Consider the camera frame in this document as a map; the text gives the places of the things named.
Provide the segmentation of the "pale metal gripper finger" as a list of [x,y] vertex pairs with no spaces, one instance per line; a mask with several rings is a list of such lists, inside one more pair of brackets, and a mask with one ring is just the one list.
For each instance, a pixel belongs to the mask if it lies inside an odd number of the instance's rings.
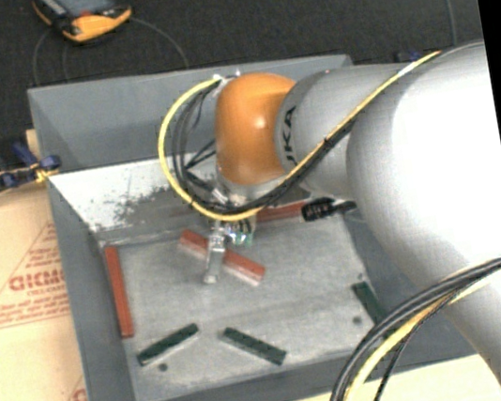
[[214,235],[209,238],[208,252],[212,269],[213,281],[219,280],[225,252],[227,250],[225,235]]
[[214,280],[213,280],[212,269],[211,269],[210,258],[209,258],[209,252],[208,252],[209,238],[212,237],[212,236],[214,236],[214,234],[208,237],[207,245],[206,245],[206,255],[205,255],[205,258],[206,258],[205,263],[206,263],[206,265],[205,265],[205,273],[204,273],[204,278],[203,278],[203,282],[205,284],[215,283]]

